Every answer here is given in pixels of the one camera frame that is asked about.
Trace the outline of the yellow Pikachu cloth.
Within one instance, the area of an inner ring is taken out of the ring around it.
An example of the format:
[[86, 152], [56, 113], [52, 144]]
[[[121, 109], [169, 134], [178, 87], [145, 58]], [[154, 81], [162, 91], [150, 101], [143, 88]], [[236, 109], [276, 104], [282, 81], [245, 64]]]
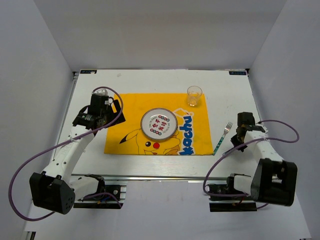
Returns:
[[[196, 106], [187, 103], [185, 93], [122, 93], [125, 122], [107, 130], [104, 153], [111, 155], [212, 155], [214, 152], [205, 96]], [[171, 111], [177, 130], [166, 140], [148, 138], [141, 120], [156, 108]]]

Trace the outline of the round patterned plate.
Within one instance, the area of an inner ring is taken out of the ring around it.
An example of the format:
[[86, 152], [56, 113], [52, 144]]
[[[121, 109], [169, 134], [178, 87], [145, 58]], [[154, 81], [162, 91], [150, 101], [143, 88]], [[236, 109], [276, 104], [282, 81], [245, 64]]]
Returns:
[[165, 108], [153, 108], [147, 111], [140, 121], [144, 135], [152, 140], [167, 140], [178, 128], [178, 120], [174, 113]]

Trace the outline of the clear drinking glass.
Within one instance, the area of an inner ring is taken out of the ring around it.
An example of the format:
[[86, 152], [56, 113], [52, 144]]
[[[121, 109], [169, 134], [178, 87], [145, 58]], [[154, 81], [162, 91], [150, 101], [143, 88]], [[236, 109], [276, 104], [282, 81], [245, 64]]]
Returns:
[[199, 86], [190, 86], [187, 89], [187, 103], [189, 106], [194, 107], [198, 104], [203, 91]]

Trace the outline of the knife with teal handle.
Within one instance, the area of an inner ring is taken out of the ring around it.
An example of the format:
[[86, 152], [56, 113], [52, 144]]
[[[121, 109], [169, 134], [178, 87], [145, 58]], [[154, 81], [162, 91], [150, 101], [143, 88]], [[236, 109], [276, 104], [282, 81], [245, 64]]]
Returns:
[[226, 155], [229, 155], [229, 154], [231, 154], [231, 153], [233, 153], [235, 150], [232, 148], [232, 149], [229, 149], [228, 151], [226, 151], [226, 152], [224, 152], [223, 154], [222, 154], [222, 156], [226, 156]]

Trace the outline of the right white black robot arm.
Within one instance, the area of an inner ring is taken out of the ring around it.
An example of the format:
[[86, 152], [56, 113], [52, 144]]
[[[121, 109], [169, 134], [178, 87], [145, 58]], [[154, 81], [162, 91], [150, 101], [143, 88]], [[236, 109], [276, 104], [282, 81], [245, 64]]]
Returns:
[[262, 121], [256, 122], [251, 112], [237, 114], [236, 134], [231, 138], [233, 149], [248, 150], [257, 162], [253, 176], [233, 173], [227, 178], [226, 195], [236, 200], [243, 194], [254, 201], [289, 207], [294, 202], [298, 167], [284, 160], [272, 147]]

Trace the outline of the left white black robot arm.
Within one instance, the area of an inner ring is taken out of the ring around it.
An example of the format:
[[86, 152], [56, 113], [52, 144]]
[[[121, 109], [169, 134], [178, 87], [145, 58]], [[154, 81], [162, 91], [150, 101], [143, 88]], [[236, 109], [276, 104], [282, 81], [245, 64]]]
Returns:
[[102, 176], [87, 174], [71, 180], [71, 175], [98, 128], [108, 128], [124, 121], [119, 101], [110, 97], [106, 89], [94, 91], [90, 104], [83, 107], [72, 122], [68, 136], [70, 142], [59, 148], [41, 173], [33, 173], [30, 177], [33, 204], [65, 215], [77, 200], [103, 198], [106, 187]]

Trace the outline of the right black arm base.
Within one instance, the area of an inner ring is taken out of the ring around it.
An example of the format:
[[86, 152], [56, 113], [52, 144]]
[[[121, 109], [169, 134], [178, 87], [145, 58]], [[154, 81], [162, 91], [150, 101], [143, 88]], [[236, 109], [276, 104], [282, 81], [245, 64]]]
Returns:
[[[211, 194], [230, 195], [226, 187], [226, 184], [209, 183], [205, 186], [205, 190]], [[211, 213], [256, 212], [257, 205], [248, 196], [210, 196], [209, 210]]]

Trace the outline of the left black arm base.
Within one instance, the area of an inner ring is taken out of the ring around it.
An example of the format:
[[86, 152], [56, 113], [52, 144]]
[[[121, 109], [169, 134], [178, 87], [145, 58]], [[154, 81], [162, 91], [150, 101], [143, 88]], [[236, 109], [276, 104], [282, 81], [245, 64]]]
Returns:
[[105, 185], [98, 196], [77, 200], [75, 209], [120, 210], [126, 199], [126, 180], [105, 179]]

